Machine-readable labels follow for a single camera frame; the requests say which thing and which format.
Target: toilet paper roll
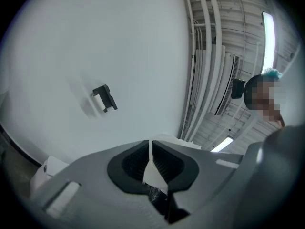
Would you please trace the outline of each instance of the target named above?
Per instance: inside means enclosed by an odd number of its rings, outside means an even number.
[[[104,110],[106,108],[99,94],[93,96],[93,100],[100,107],[100,109]]]

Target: ceiling light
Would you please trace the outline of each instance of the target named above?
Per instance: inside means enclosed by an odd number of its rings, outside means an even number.
[[[264,63],[261,73],[264,73],[266,68],[273,68],[275,58],[275,25],[271,14],[262,13],[264,23]]]
[[[219,152],[220,150],[223,150],[225,147],[227,147],[231,142],[233,142],[233,138],[228,136],[224,141],[222,141],[220,145],[211,150],[211,152]]]

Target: blue hair net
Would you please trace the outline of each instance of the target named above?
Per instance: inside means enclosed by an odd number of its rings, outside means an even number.
[[[277,79],[281,79],[283,74],[279,73],[279,71],[277,69],[273,69],[273,68],[267,68],[265,69],[263,75],[266,76],[275,76]]]

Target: floor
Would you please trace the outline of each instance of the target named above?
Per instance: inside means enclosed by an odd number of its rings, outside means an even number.
[[[0,132],[0,154],[2,168],[15,192],[25,198],[30,197],[30,180],[39,168],[24,158],[8,142],[4,132]]]

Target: person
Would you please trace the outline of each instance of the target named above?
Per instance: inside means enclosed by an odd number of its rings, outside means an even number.
[[[281,127],[285,126],[280,113],[282,96],[278,70],[268,68],[263,74],[252,77],[244,87],[244,103],[246,107],[262,116],[266,121],[276,121]]]

